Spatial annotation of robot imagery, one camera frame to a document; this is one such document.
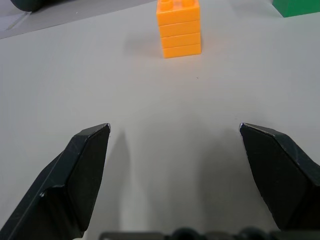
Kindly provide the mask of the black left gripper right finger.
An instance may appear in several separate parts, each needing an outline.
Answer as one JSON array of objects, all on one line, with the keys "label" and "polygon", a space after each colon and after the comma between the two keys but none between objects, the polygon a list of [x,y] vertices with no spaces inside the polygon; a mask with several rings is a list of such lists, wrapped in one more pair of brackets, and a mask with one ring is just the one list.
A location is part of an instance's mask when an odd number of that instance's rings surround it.
[{"label": "black left gripper right finger", "polygon": [[320,165],[288,135],[239,127],[254,182],[280,230],[320,231]]}]

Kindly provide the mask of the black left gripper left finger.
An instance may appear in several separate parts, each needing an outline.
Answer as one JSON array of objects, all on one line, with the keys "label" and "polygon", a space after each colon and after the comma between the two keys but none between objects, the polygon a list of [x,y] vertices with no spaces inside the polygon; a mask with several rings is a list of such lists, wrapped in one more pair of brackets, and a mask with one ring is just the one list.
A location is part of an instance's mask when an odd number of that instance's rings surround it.
[{"label": "black left gripper left finger", "polygon": [[74,240],[88,229],[102,182],[110,124],[83,129],[37,176],[0,240]]}]

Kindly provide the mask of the green toy block stack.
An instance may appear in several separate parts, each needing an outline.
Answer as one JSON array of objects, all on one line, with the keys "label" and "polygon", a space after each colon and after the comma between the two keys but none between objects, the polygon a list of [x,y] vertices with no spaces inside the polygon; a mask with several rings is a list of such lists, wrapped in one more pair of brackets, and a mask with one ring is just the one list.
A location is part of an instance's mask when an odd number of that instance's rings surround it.
[{"label": "green toy block stack", "polygon": [[284,18],[320,12],[320,0],[272,0],[272,5]]}]

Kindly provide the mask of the orange toy brick stack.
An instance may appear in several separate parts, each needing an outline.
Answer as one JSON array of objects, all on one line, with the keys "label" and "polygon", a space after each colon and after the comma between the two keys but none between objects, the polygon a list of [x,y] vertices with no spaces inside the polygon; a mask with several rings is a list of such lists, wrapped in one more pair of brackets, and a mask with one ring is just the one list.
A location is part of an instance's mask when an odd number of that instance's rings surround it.
[{"label": "orange toy brick stack", "polygon": [[199,0],[157,0],[156,18],[164,58],[202,52]]}]

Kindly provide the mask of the dark rounded object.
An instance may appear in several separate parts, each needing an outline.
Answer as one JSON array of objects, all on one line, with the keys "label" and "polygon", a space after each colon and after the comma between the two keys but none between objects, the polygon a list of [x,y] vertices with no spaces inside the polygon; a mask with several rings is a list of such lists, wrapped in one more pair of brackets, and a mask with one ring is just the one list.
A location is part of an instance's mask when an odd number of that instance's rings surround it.
[{"label": "dark rounded object", "polygon": [[51,4],[55,0],[10,0],[12,4],[21,11],[34,12]]}]

